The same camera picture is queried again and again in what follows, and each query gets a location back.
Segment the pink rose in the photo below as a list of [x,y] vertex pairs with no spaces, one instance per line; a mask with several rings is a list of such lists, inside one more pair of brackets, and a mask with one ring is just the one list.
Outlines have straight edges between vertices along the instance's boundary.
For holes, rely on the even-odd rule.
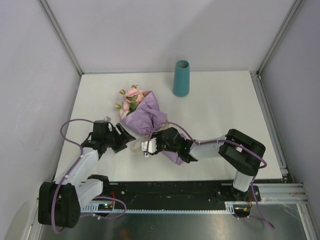
[[142,102],[142,100],[145,98],[145,96],[143,96],[142,94],[139,94],[138,95],[138,98],[135,100],[135,102],[137,103],[137,104],[139,104],[139,103],[141,103]]
[[130,103],[125,101],[123,103],[123,111],[129,111],[129,109],[130,109]]
[[125,97],[133,97],[134,95],[138,95],[139,91],[136,88],[130,88],[126,93],[125,93]]

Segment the teal vase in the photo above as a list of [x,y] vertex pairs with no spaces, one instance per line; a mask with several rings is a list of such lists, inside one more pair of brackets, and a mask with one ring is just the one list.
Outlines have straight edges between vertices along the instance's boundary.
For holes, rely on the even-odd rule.
[[186,60],[180,60],[175,64],[173,94],[177,97],[185,97],[190,91],[190,66]]

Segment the green leaf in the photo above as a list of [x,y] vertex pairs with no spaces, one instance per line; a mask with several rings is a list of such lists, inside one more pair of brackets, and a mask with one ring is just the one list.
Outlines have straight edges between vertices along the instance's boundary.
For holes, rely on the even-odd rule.
[[121,106],[119,103],[116,103],[116,104],[115,104],[115,108],[116,108],[116,109],[122,109],[122,106]]
[[127,96],[126,99],[128,99],[130,102],[135,102],[138,99],[138,95]]
[[137,109],[137,107],[138,107],[138,104],[135,101],[130,103],[130,110],[131,111],[135,111]]

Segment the white enclosure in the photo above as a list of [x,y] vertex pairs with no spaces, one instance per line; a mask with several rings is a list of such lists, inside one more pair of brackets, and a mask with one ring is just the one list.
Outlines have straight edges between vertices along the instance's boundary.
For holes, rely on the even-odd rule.
[[[0,240],[29,234],[39,187],[52,180],[60,158],[59,128],[70,118],[81,74],[172,72],[180,59],[191,71],[257,71],[297,2],[303,1],[1,1]],[[292,173],[306,183],[318,213],[320,5],[306,2],[262,82]]]
[[293,0],[49,0],[82,71],[257,70]]

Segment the purple cable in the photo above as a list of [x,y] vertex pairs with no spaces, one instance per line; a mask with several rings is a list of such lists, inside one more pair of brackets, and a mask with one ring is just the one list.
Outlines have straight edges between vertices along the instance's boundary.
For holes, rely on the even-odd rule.
[[[69,175],[69,173],[75,168],[75,166],[79,163],[79,161],[81,160],[82,158],[82,155],[84,153],[84,150],[83,148],[81,147],[81,145],[75,141],[72,141],[68,138],[66,138],[66,136],[64,135],[63,133],[63,129],[64,127],[71,123],[71,122],[75,122],[75,121],[84,121],[84,122],[88,122],[88,123],[94,123],[93,121],[90,121],[90,120],[87,120],[87,119],[82,119],[82,118],[76,118],[76,119],[72,119],[72,120],[69,120],[69,121],[66,121],[64,124],[62,124],[61,128],[60,128],[60,134],[62,136],[62,138],[69,142],[69,143],[72,143],[76,146],[78,146],[80,148],[80,156],[77,158],[77,160],[74,162],[74,164],[70,167],[70,169],[65,173],[65,175]],[[55,192],[54,192],[54,195],[53,195],[53,200],[52,200],[52,205],[51,205],[51,224],[52,224],[52,229],[53,231],[56,233],[56,234],[60,234],[62,233],[64,227],[61,229],[61,230],[58,230],[57,229],[57,226],[56,226],[56,221],[55,221],[55,210],[56,210],[56,202],[57,202],[57,197],[58,197],[58,192],[61,188],[61,185],[62,183],[64,182],[64,180],[66,179],[65,176],[63,176],[60,180],[60,182],[58,183],[58,186],[56,187],[55,189]]]
[[151,133],[149,134],[149,137],[148,137],[148,142],[146,143],[146,149],[148,151],[149,149],[149,143],[150,143],[150,140],[151,140],[151,137],[152,137],[152,134],[155,132],[155,130],[160,127],[161,125],[165,125],[165,124],[171,124],[171,125],[174,125],[174,126],[177,126],[178,128],[180,128],[182,131],[184,131],[184,133],[188,136],[188,138],[193,141],[194,143],[198,144],[198,145],[203,145],[203,144],[214,144],[214,143],[218,143],[218,142],[225,142],[225,143],[228,143],[228,144],[232,144],[238,148],[241,148],[243,149],[244,151],[246,151],[247,153],[251,154],[252,156],[254,156],[255,158],[257,158],[259,161],[261,161],[263,163],[263,166],[260,167],[260,169],[264,169],[266,166],[267,166],[267,162],[265,160],[262,159],[262,157],[260,157],[259,155],[257,155],[256,153],[254,153],[253,151],[249,150],[248,148],[234,142],[234,141],[230,141],[230,140],[226,140],[226,139],[217,139],[217,140],[208,140],[208,141],[204,141],[204,142],[198,142],[196,140],[194,140],[192,138],[192,136],[182,127],[180,126],[179,124],[177,123],[174,123],[174,122],[171,122],[171,121],[164,121],[164,122],[161,122],[159,123],[157,126],[155,126],[153,128],[153,130],[151,131]]
[[[271,229],[275,229],[276,227],[268,221],[268,219],[266,218],[266,216],[264,215],[264,213],[262,212],[262,209],[258,203],[258,200],[257,200],[257,197],[256,197],[256,194],[255,194],[255,190],[254,190],[254,180],[255,178],[252,179],[252,182],[250,184],[250,187],[251,187],[251,191],[252,191],[252,195],[253,195],[253,198],[254,198],[254,201],[255,201],[255,204],[256,204],[256,207],[258,208],[261,216],[262,216],[262,219],[265,221],[265,223],[271,228]],[[261,217],[259,216],[252,216],[252,218],[254,219],[260,219],[261,220]]]
[[[263,166],[260,166],[259,169],[264,169],[265,167],[267,167],[267,162],[265,160],[263,160],[262,157],[260,157],[259,155],[257,155],[256,153],[254,153],[253,151],[249,150],[248,148],[236,143],[236,142],[233,142],[233,141],[230,141],[230,140],[226,140],[226,139],[216,139],[216,140],[208,140],[208,141],[204,141],[204,142],[198,142],[196,140],[194,140],[191,135],[182,127],[180,126],[179,124],[176,124],[174,122],[171,122],[171,121],[165,121],[165,122],[161,122],[159,123],[157,126],[155,126],[153,128],[153,130],[151,131],[149,137],[148,137],[148,142],[146,144],[146,149],[147,151],[149,150],[149,142],[151,140],[151,137],[152,137],[152,134],[155,132],[155,130],[160,127],[161,125],[165,125],[165,124],[171,124],[171,125],[174,125],[174,126],[177,126],[178,128],[180,128],[182,131],[185,132],[185,134],[189,137],[189,139],[191,141],[193,141],[194,143],[198,144],[198,145],[203,145],[203,144],[214,144],[214,143],[218,143],[218,142],[224,142],[224,143],[228,143],[228,144],[232,144],[238,148],[241,148],[243,149],[244,151],[246,151],[247,153],[251,154],[252,156],[254,156],[255,158],[257,158],[259,161],[261,161],[263,163]],[[251,187],[251,191],[252,191],[252,195],[254,197],[254,201],[256,203],[256,206],[261,214],[262,217],[259,217],[259,216],[250,216],[249,218],[252,218],[252,219],[259,219],[259,220],[263,220],[266,222],[266,224],[271,228],[271,229],[275,229],[275,226],[269,222],[266,218],[266,216],[263,214],[262,210],[261,210],[261,207],[258,203],[258,200],[257,200],[257,197],[255,195],[255,190],[254,190],[254,180],[255,180],[255,177],[252,179],[251,181],[251,184],[250,184],[250,187]]]
[[85,218],[85,217],[100,217],[101,219],[106,219],[106,220],[117,219],[117,218],[121,217],[123,214],[125,214],[126,211],[127,211],[127,205],[126,205],[123,201],[121,201],[120,199],[113,198],[113,197],[108,197],[108,196],[96,196],[94,199],[95,199],[95,200],[96,200],[96,199],[108,199],[108,200],[112,200],[112,201],[119,202],[119,203],[121,203],[121,204],[123,205],[124,211],[123,211],[122,213],[120,213],[119,215],[117,215],[117,216],[111,216],[111,217],[99,216],[99,215],[97,216],[97,215],[92,215],[91,213],[89,213],[89,214],[81,215],[80,218]]
[[267,166],[267,163],[265,160],[263,160],[262,157],[260,157],[259,155],[257,155],[256,153],[254,153],[253,151],[249,150],[248,148],[234,142],[234,141],[230,141],[227,139],[218,139],[218,140],[209,140],[209,141],[204,141],[204,142],[200,142],[199,145],[203,145],[203,144],[211,144],[211,143],[218,143],[218,142],[223,142],[223,143],[228,143],[228,144],[232,144],[238,148],[243,149],[244,151],[246,151],[247,153],[251,154],[252,156],[254,156],[255,158],[257,158],[260,162],[263,163],[263,166],[259,167],[259,169],[264,169]]

